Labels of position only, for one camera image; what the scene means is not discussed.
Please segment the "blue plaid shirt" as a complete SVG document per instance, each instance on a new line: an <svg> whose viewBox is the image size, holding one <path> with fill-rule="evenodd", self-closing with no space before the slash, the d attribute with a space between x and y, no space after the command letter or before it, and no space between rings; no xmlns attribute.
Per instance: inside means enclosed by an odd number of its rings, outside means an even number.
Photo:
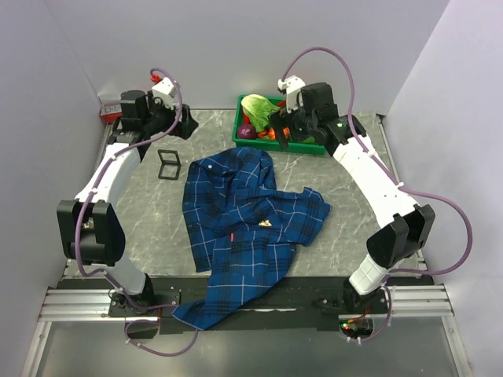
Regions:
<svg viewBox="0 0 503 377"><path fill-rule="evenodd" d="M277 189L274 162L255 148L231 148L190 164L182 213L207 293L173 317L207 330L283 279L296 246L313 243L332 207L312 188ZM269 220L271 227L260 227Z"/></svg>

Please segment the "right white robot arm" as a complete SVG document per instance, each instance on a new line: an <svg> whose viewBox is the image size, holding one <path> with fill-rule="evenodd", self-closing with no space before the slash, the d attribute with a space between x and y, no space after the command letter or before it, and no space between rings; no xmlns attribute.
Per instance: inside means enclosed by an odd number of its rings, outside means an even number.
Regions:
<svg viewBox="0 0 503 377"><path fill-rule="evenodd" d="M358 119L340 115L326 82L307 85L297 76L277 83L285 106L269 116L280 147L312 137L352 177L371 206L379 230L366 241L367 255L343 284L343 304L352 313L369 306L385 276L426 243L435 212L402 192Z"/></svg>

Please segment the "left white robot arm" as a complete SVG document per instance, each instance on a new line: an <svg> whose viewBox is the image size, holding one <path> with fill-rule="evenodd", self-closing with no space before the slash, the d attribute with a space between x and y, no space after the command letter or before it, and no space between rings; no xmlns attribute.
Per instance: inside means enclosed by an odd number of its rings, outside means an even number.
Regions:
<svg viewBox="0 0 503 377"><path fill-rule="evenodd" d="M115 207L150 145L168 135L186 140L198 124L177 86L128 90L120 107L98 168L74 199L59 202L57 221L64 255L76 262L81 275L102 275L113 287L116 305L145 316L160 305L151 279L125 252Z"/></svg>

